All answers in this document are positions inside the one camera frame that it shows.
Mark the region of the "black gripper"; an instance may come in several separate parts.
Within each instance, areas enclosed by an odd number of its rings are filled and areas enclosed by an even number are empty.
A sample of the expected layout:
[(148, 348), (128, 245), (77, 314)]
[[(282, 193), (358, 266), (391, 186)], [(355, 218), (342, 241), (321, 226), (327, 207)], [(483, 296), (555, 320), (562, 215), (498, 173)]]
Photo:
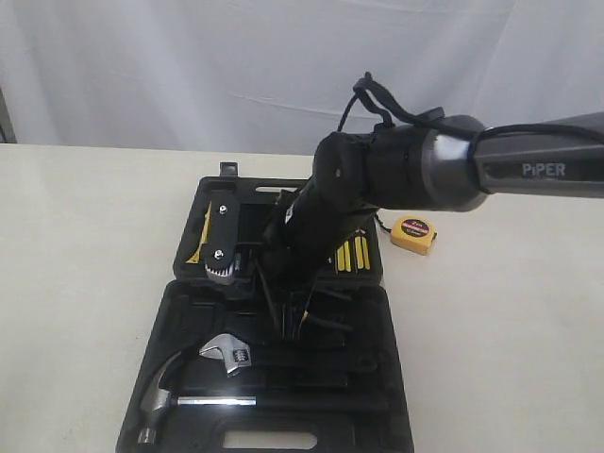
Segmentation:
[(314, 186), (276, 206), (265, 230), (258, 274), (277, 335), (282, 334), (282, 321), (267, 280), (277, 286), (297, 285), (287, 304), (287, 336), (297, 340), (313, 293), (309, 282), (372, 215), (373, 207), (363, 203), (341, 210)]

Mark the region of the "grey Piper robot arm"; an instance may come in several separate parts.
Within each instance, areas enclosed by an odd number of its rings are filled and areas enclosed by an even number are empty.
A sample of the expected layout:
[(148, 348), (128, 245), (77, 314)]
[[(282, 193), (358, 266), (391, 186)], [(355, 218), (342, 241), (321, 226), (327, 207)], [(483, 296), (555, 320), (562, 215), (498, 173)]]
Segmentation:
[(319, 269), (378, 210), (467, 212), (495, 193), (601, 197), (602, 114), (488, 128), (437, 110), (415, 125), (330, 133), (264, 231), (258, 266), (277, 332), (298, 337)]

